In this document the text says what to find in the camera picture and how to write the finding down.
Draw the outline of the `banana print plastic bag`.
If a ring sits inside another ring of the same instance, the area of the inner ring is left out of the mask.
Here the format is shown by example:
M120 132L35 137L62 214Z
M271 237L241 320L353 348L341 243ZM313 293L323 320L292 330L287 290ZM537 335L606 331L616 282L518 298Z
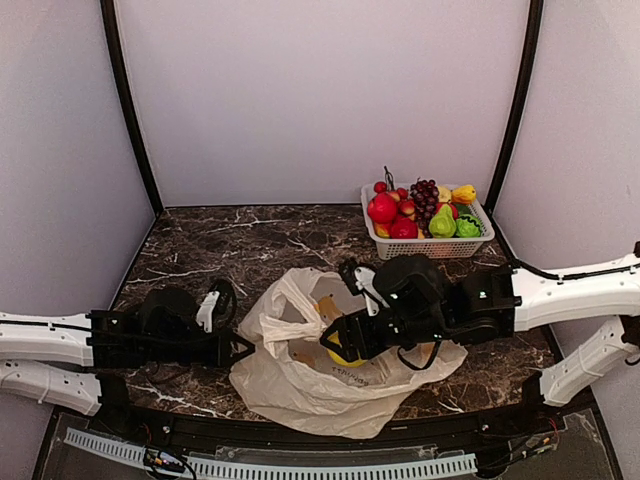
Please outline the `banana print plastic bag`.
M247 408L311 433L328 431L336 416L339 431L370 435L419 387L445 380L466 360L464 347L446 341L423 371L403 365L396 350L351 367L335 362L320 345L321 334L364 306L333 272L291 268L272 283L238 326L256 348L229 374Z

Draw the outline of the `red toy apple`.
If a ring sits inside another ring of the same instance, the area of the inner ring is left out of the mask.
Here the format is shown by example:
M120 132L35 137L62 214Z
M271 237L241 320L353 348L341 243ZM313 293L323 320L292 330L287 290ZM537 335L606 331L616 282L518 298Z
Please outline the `red toy apple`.
M378 224L391 223L397 215L397 202L388 193L379 193L367 206L367 214L369 218Z
M389 227L389 236L394 240L417 239L419 227L416 222L408 217L399 216L394 219Z

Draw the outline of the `green toy pear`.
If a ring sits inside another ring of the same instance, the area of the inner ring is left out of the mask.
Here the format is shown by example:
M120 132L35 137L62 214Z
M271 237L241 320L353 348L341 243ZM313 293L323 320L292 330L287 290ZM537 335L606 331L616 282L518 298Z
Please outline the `green toy pear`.
M435 214L429 222L429 232L434 238L452 238L456 229L456 219L450 215Z

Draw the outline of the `red cherry bunch toy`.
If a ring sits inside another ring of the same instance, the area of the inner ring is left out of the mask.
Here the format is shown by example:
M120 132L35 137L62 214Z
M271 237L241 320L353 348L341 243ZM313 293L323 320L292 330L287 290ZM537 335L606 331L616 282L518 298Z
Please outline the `red cherry bunch toy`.
M390 194L396 200L398 209L396 217L404 216L412 218L414 216L415 207L413 202L409 199L408 191L404 188L395 187L393 174L387 167L384 167L384 179L374 184L373 191L374 197L379 193L385 192Z

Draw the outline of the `purple toy grapes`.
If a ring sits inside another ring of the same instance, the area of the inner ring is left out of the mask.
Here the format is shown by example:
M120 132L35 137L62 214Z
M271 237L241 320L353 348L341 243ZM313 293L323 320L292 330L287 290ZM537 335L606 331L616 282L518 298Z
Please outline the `purple toy grapes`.
M436 182L418 177L410 186L409 193L415 207L415 221L423 235L430 238L429 224L436 213L439 201Z

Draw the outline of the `yellow orange toy mango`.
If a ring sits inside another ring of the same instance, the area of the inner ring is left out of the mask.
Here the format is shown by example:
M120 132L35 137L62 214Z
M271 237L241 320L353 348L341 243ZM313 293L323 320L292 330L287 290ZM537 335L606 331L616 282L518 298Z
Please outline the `yellow orange toy mango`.
M473 185L464 185L451 191L451 202L456 204L471 205L476 201L477 192Z

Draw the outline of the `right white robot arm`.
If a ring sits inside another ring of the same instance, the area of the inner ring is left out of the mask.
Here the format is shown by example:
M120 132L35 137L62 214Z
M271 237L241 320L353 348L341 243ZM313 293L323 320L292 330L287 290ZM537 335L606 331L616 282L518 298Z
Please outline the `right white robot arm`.
M621 363L639 362L639 254L543 271L515 259L450 282L428 257L399 255L377 269L349 259L339 274L366 306L333 320L320 343L341 360L371 360L391 348L461 346L541 326L603 317L605 323L561 362L527 380L510 413L521 434Z

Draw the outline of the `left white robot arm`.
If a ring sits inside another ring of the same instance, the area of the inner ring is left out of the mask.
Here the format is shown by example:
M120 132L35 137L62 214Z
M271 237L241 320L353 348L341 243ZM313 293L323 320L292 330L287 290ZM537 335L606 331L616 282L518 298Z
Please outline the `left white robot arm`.
M141 415L129 405L116 371L150 362L233 366L255 351L230 325L236 310L233 286L216 280L202 302L169 286L127 310L65 317L3 313L1 387L87 416L101 412L117 434L131 436Z

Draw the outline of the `yellow toy fruit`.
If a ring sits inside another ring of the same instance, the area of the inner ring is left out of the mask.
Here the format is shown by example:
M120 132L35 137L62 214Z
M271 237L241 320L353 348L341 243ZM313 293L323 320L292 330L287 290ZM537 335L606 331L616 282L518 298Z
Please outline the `yellow toy fruit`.
M439 203L449 203L452 199L452 192L449 188L441 185L438 187L438 202Z

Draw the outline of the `red yellow toy mango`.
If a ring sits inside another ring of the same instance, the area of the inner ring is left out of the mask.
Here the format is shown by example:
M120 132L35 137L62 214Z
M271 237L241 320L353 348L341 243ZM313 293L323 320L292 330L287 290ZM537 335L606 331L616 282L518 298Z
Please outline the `red yellow toy mango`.
M391 223L375 223L374 224L374 232L375 234L383 239L391 238Z

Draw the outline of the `white plastic basket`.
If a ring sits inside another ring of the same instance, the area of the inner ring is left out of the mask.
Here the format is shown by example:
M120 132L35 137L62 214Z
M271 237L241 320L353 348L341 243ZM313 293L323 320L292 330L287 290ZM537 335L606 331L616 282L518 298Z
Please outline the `white plastic basket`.
M374 184L361 187L360 200L364 214L364 222L370 238L375 242L380 259L389 260L398 255L424 254L431 259L470 258L484 244L495 238L495 231L489 217L478 200L471 206L471 213L480 220L481 236L473 238L441 238L441 239L386 239L379 237L374 230L373 221L367 213L369 201L375 196Z

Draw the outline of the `green watermelon toy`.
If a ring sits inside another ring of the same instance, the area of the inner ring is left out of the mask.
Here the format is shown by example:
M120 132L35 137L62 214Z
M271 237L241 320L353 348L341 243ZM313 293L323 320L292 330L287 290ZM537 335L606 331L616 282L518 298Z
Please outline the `green watermelon toy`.
M455 204L457 209L456 233L458 238L478 238L482 236L483 224L467 205Z

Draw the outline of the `black front rail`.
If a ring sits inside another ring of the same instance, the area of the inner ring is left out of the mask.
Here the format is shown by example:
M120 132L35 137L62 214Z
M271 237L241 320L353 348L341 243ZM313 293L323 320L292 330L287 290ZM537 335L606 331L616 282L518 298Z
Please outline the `black front rail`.
M391 420L370 435L349 436L338 430L341 423L336 416L329 418L328 431L311 433L265 419L216 419L119 405L101 410L90 426L101 433L180 453L212 453L223 447L329 452L422 445L434 446L439 452L455 448L490 452L505 450L510 442L535 434L562 433L568 416L584 409L598 410L590 390L563 407L521 401L471 413Z

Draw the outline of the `black frame post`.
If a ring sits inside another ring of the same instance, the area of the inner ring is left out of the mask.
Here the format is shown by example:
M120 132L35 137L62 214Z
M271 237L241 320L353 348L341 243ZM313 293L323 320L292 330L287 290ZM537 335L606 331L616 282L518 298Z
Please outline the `black frame post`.
M130 145L136 161L137 170L142 180L153 214L155 217L159 217L164 211L164 205L161 200L157 182L152 172L151 163L142 136L136 108L134 106L120 37L116 4L113 0L101 0L100 9L112 75Z
M496 211L524 115L542 26L543 10L543 0L531 0L529 2L522 54L511 107L489 190L484 203L485 211L490 217L492 217Z

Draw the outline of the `left black frame post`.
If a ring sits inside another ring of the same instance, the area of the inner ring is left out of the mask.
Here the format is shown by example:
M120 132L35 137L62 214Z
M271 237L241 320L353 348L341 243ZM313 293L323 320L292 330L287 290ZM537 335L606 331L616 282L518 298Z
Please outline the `left black frame post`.
M120 37L116 4L113 0L101 0L100 9L112 75L130 145L136 161L137 170L142 180L153 214L155 217L159 217L164 211L164 205L161 200L157 182L152 172L151 163L142 136L136 108L134 106Z

